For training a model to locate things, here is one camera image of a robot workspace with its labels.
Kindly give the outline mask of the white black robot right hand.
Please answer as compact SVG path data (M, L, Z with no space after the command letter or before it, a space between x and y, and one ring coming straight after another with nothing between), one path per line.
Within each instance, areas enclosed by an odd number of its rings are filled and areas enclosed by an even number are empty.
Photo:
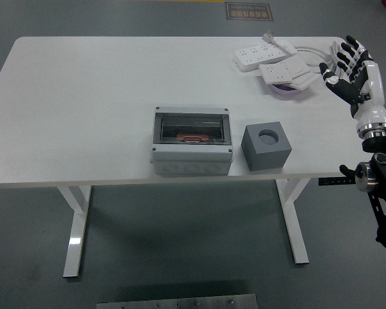
M348 35L336 53L337 74L322 62L320 73L326 87L350 105L356 129L376 124L386 127L386 109L380 69L368 49Z

